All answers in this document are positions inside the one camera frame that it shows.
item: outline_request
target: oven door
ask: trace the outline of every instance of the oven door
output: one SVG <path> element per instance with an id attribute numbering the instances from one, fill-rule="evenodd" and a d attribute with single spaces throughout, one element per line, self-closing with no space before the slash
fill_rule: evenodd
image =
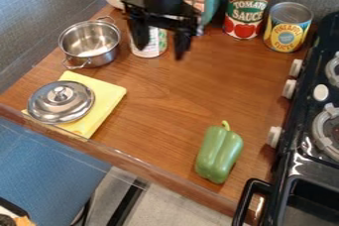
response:
<path id="1" fill-rule="evenodd" d="M 233 218 L 233 226 L 243 225 L 246 212 L 255 193 L 270 198 L 270 195 L 273 195 L 272 186 L 258 179 L 248 180 Z M 264 217 L 261 218 L 259 225 L 339 225 L 339 190 L 297 178 L 290 181 L 281 201 L 283 204 L 278 215 L 275 217 L 264 212 Z"/>

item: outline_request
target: blue chair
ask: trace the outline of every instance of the blue chair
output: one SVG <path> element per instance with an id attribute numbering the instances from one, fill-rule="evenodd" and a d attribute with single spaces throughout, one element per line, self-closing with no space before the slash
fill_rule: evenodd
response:
<path id="1" fill-rule="evenodd" d="M 111 166 L 0 117 L 0 197 L 69 226 Z"/>

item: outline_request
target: metal can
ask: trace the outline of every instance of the metal can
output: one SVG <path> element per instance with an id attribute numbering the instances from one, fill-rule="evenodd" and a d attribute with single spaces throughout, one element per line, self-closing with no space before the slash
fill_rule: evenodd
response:
<path id="1" fill-rule="evenodd" d="M 269 0 L 228 0 L 224 31 L 237 39 L 252 39 L 261 29 Z"/>
<path id="2" fill-rule="evenodd" d="M 265 44 L 282 53 L 297 51 L 306 39 L 312 18 L 312 12 L 301 4 L 276 4 L 270 10 L 264 33 Z"/>
<path id="3" fill-rule="evenodd" d="M 168 48 L 168 32 L 164 29 L 150 27 L 150 41 L 139 50 L 130 36 L 130 47 L 133 55 L 138 57 L 158 57 Z"/>

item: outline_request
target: pepper stem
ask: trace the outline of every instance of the pepper stem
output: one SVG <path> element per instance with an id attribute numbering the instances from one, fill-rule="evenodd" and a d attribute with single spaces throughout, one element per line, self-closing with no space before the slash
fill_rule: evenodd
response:
<path id="1" fill-rule="evenodd" d="M 228 124 L 228 122 L 226 120 L 223 120 L 221 122 L 221 124 L 224 126 L 226 131 L 230 131 L 231 130 L 231 127 L 230 127 L 230 125 Z"/>

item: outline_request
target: pot handle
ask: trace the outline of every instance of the pot handle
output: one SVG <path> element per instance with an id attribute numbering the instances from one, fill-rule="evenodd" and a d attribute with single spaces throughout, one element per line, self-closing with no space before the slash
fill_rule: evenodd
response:
<path id="1" fill-rule="evenodd" d="M 237 210 L 234 214 L 232 226 L 242 226 L 245 221 L 247 210 L 255 193 L 269 195 L 272 186 L 262 180 L 251 178 L 246 182 L 243 193 L 241 194 Z"/>
<path id="2" fill-rule="evenodd" d="M 78 69 L 78 68 L 83 68 L 85 67 L 88 63 L 91 63 L 90 58 L 87 59 L 87 61 L 85 61 L 83 64 L 81 65 L 68 65 L 66 64 L 67 62 L 67 58 L 65 57 L 62 61 L 62 65 L 67 68 L 68 70 L 74 70 L 74 69 Z"/>
<path id="3" fill-rule="evenodd" d="M 112 24 L 115 24 L 115 20 L 111 16 L 101 16 L 101 17 L 98 17 L 96 20 L 105 20 L 105 19 L 110 19 L 113 22 Z"/>

